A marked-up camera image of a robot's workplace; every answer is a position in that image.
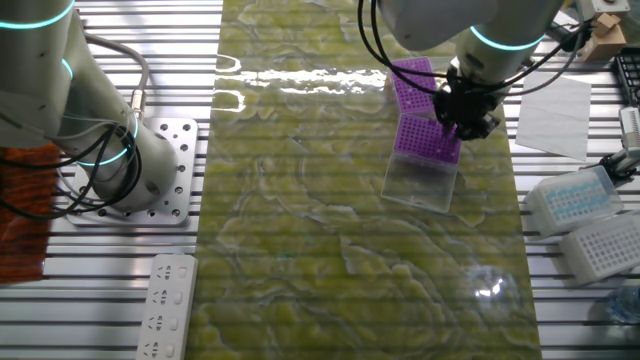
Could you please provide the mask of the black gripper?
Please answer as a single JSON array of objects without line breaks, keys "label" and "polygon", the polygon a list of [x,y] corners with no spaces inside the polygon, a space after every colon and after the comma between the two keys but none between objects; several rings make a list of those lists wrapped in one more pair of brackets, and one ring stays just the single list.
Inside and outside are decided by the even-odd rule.
[{"label": "black gripper", "polygon": [[457,73],[446,75],[446,82],[432,96],[432,103],[448,137],[485,139],[500,125],[499,118],[486,115],[498,106],[498,98],[478,91],[475,83]]}]

